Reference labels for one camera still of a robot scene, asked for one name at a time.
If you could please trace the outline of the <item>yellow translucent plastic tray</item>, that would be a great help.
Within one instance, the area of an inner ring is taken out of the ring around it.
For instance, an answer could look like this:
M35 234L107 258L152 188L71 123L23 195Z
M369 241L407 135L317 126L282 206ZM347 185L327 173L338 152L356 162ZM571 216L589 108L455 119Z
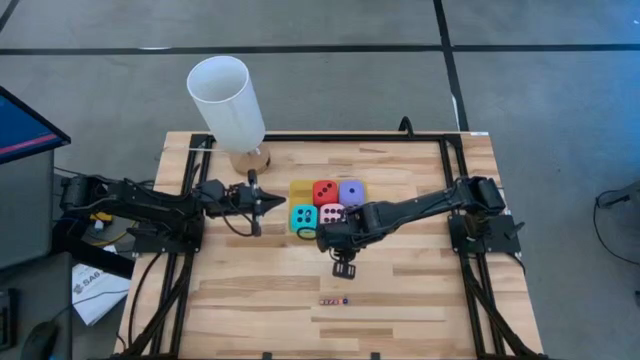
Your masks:
M313 186L313 183L316 182L316 181L320 181L320 180L295 180L295 181L292 181L290 183L290 187L289 187L289 230L290 231L291 231L291 229L290 229L290 213L291 213L291 209L295 205L300 205L300 204L313 205L312 186ZM336 182L337 185L339 186L340 182L341 181L345 181L345 180L331 180L331 181ZM367 202L367 200L368 200L368 190L367 190L367 186L366 186L365 183L364 183L364 185L365 185L365 189L366 189L366 202ZM318 226L318 225L321 224L319 222L319 209L320 209L320 207L316 207L316 208L318 209L318 223L317 223L317 226ZM294 235L296 235L297 233L300 233L300 234L302 234L304 236L311 236L314 233L314 229L312 229L312 228L301 228L296 233L294 233L294 232L292 232L292 233Z

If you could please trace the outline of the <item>computer monitor blue screen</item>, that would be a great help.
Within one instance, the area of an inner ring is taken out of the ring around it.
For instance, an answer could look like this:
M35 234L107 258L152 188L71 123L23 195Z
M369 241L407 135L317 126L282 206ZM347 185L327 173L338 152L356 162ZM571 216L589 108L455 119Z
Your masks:
M70 143L0 86L0 270L50 252L54 150Z

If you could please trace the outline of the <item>pink foam die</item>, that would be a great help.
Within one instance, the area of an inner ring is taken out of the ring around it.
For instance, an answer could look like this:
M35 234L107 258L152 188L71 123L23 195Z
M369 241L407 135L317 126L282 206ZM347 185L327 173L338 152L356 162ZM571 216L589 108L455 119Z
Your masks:
M345 207L339 203L324 204L319 209L319 222L321 224L329 224L343 222Z

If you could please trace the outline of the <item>black aluminium table frame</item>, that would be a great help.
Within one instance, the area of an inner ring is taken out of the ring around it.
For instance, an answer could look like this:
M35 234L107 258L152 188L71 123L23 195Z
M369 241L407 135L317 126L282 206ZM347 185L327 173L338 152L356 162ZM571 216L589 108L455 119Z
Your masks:
M515 256L454 251L455 212L400 227L360 250L352 280L311 236L289 230L295 180L363 181L369 202L401 202L460 177L501 179L474 133L271 132L257 175L286 202L260 218L205 219L201 249L139 253L115 355L136 360L550 360ZM320 305L321 299L349 300Z

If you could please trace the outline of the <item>purple foam die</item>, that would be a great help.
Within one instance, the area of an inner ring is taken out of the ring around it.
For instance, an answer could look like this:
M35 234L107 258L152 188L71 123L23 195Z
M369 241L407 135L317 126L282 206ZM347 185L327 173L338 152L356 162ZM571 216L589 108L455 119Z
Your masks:
M365 185L360 180L345 180L339 184L339 203L344 207L355 207L366 202Z

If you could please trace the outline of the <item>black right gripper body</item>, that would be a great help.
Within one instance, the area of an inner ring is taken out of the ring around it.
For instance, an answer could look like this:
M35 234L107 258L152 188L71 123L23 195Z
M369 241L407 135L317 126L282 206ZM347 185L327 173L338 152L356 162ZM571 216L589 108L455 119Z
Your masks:
M355 250L362 248L358 243L362 229L356 222L334 222L320 224L316 229L316 244L321 252L330 249Z

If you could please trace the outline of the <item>red foam die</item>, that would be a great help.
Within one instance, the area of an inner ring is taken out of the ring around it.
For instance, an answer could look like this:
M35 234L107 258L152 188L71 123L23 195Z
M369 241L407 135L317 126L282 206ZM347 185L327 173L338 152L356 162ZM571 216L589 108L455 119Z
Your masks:
M331 180L320 180L312 186L313 205L321 207L339 202L339 186Z

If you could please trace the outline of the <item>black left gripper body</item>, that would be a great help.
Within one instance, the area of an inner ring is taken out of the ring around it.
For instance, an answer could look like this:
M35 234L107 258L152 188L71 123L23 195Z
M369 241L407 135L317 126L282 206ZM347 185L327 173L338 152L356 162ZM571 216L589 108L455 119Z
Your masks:
M243 233L237 230L230 222L227 222L229 229L239 236L260 236L260 203L262 202L259 197L259 186L257 181L257 172L255 169L251 169L247 173L247 183L239 183L232 185L229 188L229 194L231 200L229 205L234 211L235 215L241 215L244 217L250 225L250 232Z

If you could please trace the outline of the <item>white printed paper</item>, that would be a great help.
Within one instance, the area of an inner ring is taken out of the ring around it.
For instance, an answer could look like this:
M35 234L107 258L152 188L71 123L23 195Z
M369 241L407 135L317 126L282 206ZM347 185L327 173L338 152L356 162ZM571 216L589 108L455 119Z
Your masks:
M130 280L94 267L72 268L72 304L87 326L93 326L112 310L129 291Z

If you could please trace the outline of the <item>black computer mouse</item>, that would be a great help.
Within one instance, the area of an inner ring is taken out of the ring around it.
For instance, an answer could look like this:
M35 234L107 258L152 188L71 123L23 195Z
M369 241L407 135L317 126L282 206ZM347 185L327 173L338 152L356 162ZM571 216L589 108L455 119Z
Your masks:
M57 336L58 326L53 320L37 324L22 345L20 360L50 360Z

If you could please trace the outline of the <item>teal foam die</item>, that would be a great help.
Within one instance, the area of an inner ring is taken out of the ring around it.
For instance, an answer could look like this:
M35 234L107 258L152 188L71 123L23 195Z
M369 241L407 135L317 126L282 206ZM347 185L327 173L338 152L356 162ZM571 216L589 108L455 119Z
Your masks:
M301 228L315 229L318 223L318 209L309 204L295 205L290 213L290 229L296 233Z

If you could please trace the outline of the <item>white shade table lamp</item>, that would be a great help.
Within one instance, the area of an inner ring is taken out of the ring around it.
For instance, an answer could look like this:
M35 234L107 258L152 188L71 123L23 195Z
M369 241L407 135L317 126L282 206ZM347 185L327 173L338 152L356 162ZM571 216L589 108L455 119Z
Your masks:
M207 58L191 69L186 87L234 170L265 172L271 162L266 127L246 64L232 56Z

